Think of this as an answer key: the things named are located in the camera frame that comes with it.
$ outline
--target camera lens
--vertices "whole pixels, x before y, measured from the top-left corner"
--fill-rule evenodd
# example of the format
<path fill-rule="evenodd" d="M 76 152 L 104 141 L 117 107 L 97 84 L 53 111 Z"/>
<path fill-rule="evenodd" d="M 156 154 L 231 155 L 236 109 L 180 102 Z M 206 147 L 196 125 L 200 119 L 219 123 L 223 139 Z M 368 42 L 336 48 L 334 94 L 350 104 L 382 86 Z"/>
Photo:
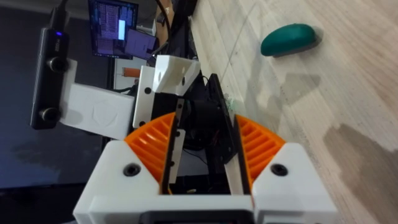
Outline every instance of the camera lens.
<path fill-rule="evenodd" d="M 48 65 L 53 72 L 64 73 L 68 70 L 68 61 L 64 58 L 55 57 L 48 61 Z"/>

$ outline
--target screw hole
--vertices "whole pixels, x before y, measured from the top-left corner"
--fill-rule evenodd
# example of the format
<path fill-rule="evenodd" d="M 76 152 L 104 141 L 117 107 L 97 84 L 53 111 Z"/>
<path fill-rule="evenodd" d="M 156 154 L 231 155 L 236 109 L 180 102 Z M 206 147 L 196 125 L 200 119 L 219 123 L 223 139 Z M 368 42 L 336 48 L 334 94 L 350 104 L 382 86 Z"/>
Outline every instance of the screw hole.
<path fill-rule="evenodd" d="M 282 164 L 273 164 L 271 166 L 271 171 L 275 175 L 278 175 L 281 177 L 286 176 L 288 174 L 287 168 L 285 166 L 283 166 Z"/>
<path fill-rule="evenodd" d="M 149 93 L 151 93 L 151 88 L 149 88 L 149 87 L 147 87 L 147 88 L 145 88 L 145 90 L 144 90 L 144 92 L 146 93 L 146 94 L 149 94 Z"/>
<path fill-rule="evenodd" d="M 137 164 L 128 164 L 123 169 L 123 174 L 126 177 L 134 177 L 141 171 L 141 167 Z"/>

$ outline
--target dark background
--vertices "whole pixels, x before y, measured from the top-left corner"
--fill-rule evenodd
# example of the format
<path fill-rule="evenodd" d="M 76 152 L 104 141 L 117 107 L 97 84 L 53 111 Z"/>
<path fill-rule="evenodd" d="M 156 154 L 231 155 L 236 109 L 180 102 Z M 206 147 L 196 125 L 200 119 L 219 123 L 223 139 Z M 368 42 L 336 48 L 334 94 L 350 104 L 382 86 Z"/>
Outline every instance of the dark background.
<path fill-rule="evenodd" d="M 0 189 L 86 182 L 101 152 L 101 138 L 57 124 L 28 125 L 40 29 L 49 15 L 0 7 Z M 70 19 L 69 58 L 76 82 L 106 87 L 108 59 L 91 54 L 88 21 Z"/>

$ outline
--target monitor screen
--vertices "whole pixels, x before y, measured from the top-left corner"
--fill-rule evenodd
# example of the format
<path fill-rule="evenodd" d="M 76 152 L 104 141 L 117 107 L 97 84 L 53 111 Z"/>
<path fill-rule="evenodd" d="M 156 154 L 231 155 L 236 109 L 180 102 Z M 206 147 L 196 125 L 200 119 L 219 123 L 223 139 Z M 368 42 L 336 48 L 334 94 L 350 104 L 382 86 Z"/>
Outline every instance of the monitor screen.
<path fill-rule="evenodd" d="M 132 59 L 127 50 L 130 30 L 137 26 L 138 4 L 116 0 L 88 0 L 93 55 Z"/>

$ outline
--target green object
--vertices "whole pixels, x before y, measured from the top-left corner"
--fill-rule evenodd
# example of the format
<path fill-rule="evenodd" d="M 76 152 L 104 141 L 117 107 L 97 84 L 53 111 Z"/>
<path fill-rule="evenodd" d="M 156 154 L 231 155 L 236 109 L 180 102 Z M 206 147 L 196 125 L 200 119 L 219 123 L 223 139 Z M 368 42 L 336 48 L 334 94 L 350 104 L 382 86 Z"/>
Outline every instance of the green object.
<path fill-rule="evenodd" d="M 264 56 L 281 56 L 308 50 L 315 46 L 317 36 L 312 27 L 291 24 L 270 33 L 261 44 Z"/>

